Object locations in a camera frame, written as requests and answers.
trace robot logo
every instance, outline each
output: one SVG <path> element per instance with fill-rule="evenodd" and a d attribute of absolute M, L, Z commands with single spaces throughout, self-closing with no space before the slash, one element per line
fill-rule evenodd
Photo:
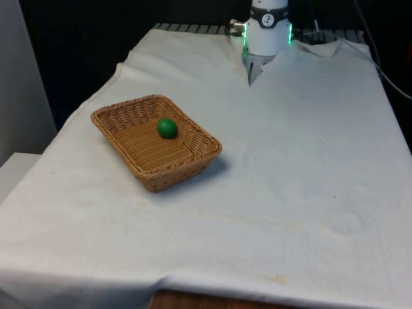
<path fill-rule="evenodd" d="M 265 14 L 265 15 L 262 17 L 262 23 L 263 23 L 266 27 L 272 26 L 274 22 L 275 22 L 275 17 L 273 17 L 272 14 Z"/>

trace green led light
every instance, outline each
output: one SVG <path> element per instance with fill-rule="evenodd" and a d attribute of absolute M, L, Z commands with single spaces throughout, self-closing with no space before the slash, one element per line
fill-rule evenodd
<path fill-rule="evenodd" d="M 292 44 L 292 37 L 293 37 L 293 25 L 292 23 L 290 23 L 290 27 L 289 27 L 289 46 Z"/>
<path fill-rule="evenodd" d="M 247 23 L 245 23 L 245 31 L 243 32 L 243 48 L 246 48 Z"/>

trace green ball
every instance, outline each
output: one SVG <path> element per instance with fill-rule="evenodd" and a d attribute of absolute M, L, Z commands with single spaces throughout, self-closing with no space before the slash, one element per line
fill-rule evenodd
<path fill-rule="evenodd" d="M 157 123 L 157 131 L 163 138 L 174 138 L 177 135 L 178 128 L 173 120 L 163 118 Z"/>

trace white cloth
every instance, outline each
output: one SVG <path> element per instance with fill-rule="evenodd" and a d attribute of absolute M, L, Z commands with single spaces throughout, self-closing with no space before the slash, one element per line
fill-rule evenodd
<path fill-rule="evenodd" d="M 158 194 L 89 119 L 152 93 L 223 144 L 202 175 Z M 351 48 L 285 49 L 248 87 L 226 37 L 152 30 L 0 206 L 2 300 L 133 308 L 171 288 L 411 308 L 411 188 L 376 69 Z"/>

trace cable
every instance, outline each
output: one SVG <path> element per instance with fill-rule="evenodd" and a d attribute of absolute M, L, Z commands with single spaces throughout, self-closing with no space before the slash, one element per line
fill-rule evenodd
<path fill-rule="evenodd" d="M 398 86 L 396 86 L 392 80 L 389 79 L 389 77 L 382 71 L 382 68 L 379 66 L 379 64 L 377 64 L 375 61 L 373 61 L 373 59 L 366 53 L 364 53 L 363 51 L 361 51 L 360 49 L 358 49 L 358 47 L 352 45 L 349 41 L 347 41 L 346 39 L 343 39 L 342 37 L 339 37 L 337 35 L 335 35 L 332 32 L 327 32 L 327 31 L 323 31 L 323 30 L 319 30 L 319 31 L 313 31 L 313 32 L 308 32 L 303 34 L 303 36 L 305 35 L 312 35 L 315 33 L 323 33 L 323 34 L 327 34 L 327 35 L 331 35 L 332 37 L 335 37 L 338 40 L 341 40 L 342 42 L 345 42 L 347 45 L 349 45 L 352 49 L 354 49 L 356 52 L 360 53 L 363 57 L 365 57 L 367 60 L 371 61 L 375 67 L 378 69 L 379 73 L 387 80 L 387 82 L 395 89 L 397 90 L 402 96 L 406 97 L 408 100 L 412 100 L 412 96 L 408 95 L 407 93 L 403 92 Z"/>
<path fill-rule="evenodd" d="M 360 20 L 362 21 L 363 28 L 365 29 L 366 35 L 368 36 L 368 39 L 369 39 L 369 41 L 372 45 L 373 52 L 375 54 L 377 64 L 378 64 L 378 67 L 379 67 L 379 77 L 380 77 L 380 79 L 382 79 L 382 64 L 380 63 L 378 48 L 376 47 L 375 41 L 373 40 L 372 34 L 371 34 L 371 32 L 369 30 L 369 27 L 368 27 L 368 23 L 366 22 L 365 17 L 363 16 L 363 13 L 362 13 L 361 7 L 359 6 L 358 0 L 353 0 L 353 2 L 355 3 L 356 10 L 358 11 L 358 14 L 359 14 Z"/>

